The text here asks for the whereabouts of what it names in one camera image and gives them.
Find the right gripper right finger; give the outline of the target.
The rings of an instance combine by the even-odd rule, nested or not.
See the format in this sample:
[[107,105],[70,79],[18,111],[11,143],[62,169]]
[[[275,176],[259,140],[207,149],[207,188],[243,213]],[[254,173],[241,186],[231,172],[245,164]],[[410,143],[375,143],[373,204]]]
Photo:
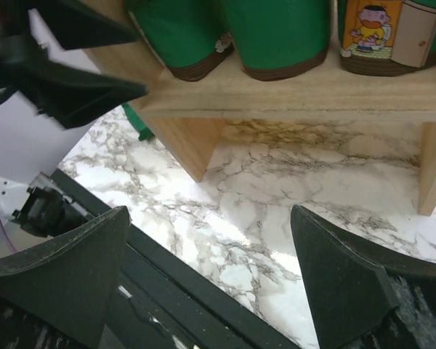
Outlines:
[[304,206],[292,208],[291,232],[320,348],[436,348],[436,263]]

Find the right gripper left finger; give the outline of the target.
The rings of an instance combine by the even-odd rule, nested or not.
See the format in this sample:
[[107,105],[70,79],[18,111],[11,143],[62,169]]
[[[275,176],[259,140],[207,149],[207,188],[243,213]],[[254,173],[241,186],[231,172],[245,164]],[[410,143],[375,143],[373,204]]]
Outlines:
[[98,348],[129,228],[118,206],[0,258],[0,348]]

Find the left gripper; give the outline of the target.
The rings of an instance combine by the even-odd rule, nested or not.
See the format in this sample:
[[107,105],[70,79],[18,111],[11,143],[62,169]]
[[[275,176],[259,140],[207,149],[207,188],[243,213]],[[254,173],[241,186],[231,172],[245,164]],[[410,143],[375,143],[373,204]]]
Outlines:
[[32,9],[38,11],[65,50],[137,40],[132,29],[80,1],[0,1],[0,105],[19,92],[39,113],[73,129],[148,93],[143,84],[50,60],[32,35]]

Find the green brown roll front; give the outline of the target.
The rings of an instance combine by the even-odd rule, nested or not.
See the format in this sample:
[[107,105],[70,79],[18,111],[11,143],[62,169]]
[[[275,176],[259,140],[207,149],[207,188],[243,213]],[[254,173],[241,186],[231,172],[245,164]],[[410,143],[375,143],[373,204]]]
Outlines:
[[436,0],[337,2],[340,62],[363,76],[400,76],[436,65]]

